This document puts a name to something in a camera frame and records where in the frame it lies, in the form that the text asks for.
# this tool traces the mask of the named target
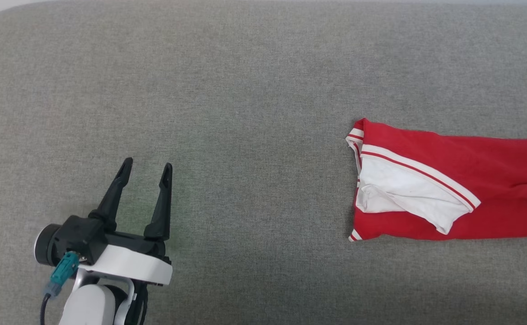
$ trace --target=gray upholstery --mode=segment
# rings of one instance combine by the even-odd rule
[[[527,238],[348,242],[362,117],[527,138],[527,5],[1,12],[0,325],[38,323],[36,235],[86,216],[128,156],[123,231],[142,233],[174,165],[174,275],[148,324],[527,324]]]

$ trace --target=black plastic part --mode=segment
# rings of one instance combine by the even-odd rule
[[[115,179],[113,179],[109,189],[105,193],[101,204],[98,205],[96,210],[92,210],[89,214],[89,218],[97,218],[102,220],[105,225],[106,231],[117,230],[117,208],[119,208],[119,201],[121,200],[121,193],[123,193],[123,187],[129,183],[129,176],[131,175],[131,169],[133,168],[133,159],[127,158],[123,161],[123,165],[117,172]]]
[[[34,243],[34,259],[40,264],[56,266],[53,263],[53,252],[56,253],[53,249],[55,242],[53,237],[60,228],[61,225],[52,223],[46,226],[38,235],[37,241]]]
[[[84,263],[88,265],[98,260],[108,243],[101,220],[78,216],[69,216],[54,239],[58,259],[62,259],[68,251],[75,251],[86,259]]]
[[[131,307],[125,317],[125,325],[142,325],[145,321],[145,315],[142,315],[141,312],[146,313],[149,292],[147,291],[147,284],[145,282],[133,280],[133,285],[135,286],[137,298],[131,303]]]
[[[115,245],[131,249],[144,255],[157,257],[165,256],[165,243],[163,241],[149,241],[141,235],[127,234],[125,232],[114,232],[106,234],[109,245]]]
[[[119,310],[119,306],[121,305],[121,302],[123,302],[125,299],[129,297],[129,295],[123,291],[123,289],[112,286],[110,284],[105,284],[105,286],[113,293],[113,296],[115,297],[115,315],[117,314],[117,311]]]
[[[159,182],[159,197],[150,224],[145,227],[146,239],[166,241],[169,239],[171,224],[171,187],[173,183],[173,166],[165,165]]]

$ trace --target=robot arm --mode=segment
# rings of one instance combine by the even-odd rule
[[[59,325],[142,325],[146,286],[163,286],[171,280],[173,268],[165,256],[164,241],[170,232],[173,167],[165,166],[152,220],[141,236],[116,231],[117,208],[132,165],[132,158],[125,159],[101,204],[88,218],[70,216],[62,225],[50,224],[38,235],[34,247],[37,262],[57,266],[69,252],[79,257],[73,292]],[[99,285],[100,279],[125,282],[128,292]],[[45,296],[41,322],[47,300]]]

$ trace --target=red garment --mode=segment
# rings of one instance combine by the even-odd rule
[[[527,139],[440,136],[362,119],[346,140],[359,171],[351,241],[527,237]]]

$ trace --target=white fabric lining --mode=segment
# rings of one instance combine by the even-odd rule
[[[469,212],[453,193],[416,171],[384,158],[362,155],[356,207],[362,212],[407,211],[449,233],[452,224]]]
[[[448,187],[446,187],[445,185],[439,183],[435,179],[432,179],[430,177],[427,177],[424,174],[421,174],[422,176],[424,176],[427,179],[429,179],[429,181],[434,182],[437,186],[442,187],[445,191],[447,191],[449,193],[453,193],[455,195],[455,197],[457,197],[459,199],[459,201],[462,202],[462,204],[467,206],[467,208],[470,210],[470,212],[472,212],[474,210],[474,208],[476,208],[476,207],[478,207],[478,205],[480,205],[480,200],[476,197],[476,195],[474,195],[470,190],[466,189],[465,187],[463,187],[462,185],[457,183],[457,181],[454,181],[453,179],[451,179],[450,177],[444,175],[442,172],[438,171],[437,169],[434,169],[434,168],[432,168],[432,167],[430,167],[428,165],[424,165],[424,164],[420,163],[419,161],[412,160],[412,159],[400,156],[399,154],[396,154],[396,153],[394,153],[391,150],[388,150],[386,148],[382,148],[382,147],[378,147],[378,146],[372,146],[370,144],[363,144],[362,152],[371,152],[371,153],[380,154],[382,156],[385,156],[387,158],[395,160],[395,161],[397,161],[399,163],[402,163],[402,164],[414,167],[418,171],[422,171],[422,172],[424,172],[424,173],[426,173],[428,175],[431,175],[432,177],[435,177],[436,179],[438,179],[439,181],[442,181],[443,183],[445,183],[449,187],[453,188],[454,190],[449,189]],[[466,200],[464,200],[463,197],[468,199],[468,201],[470,201],[472,203],[472,205],[470,205],[470,203],[468,203]]]

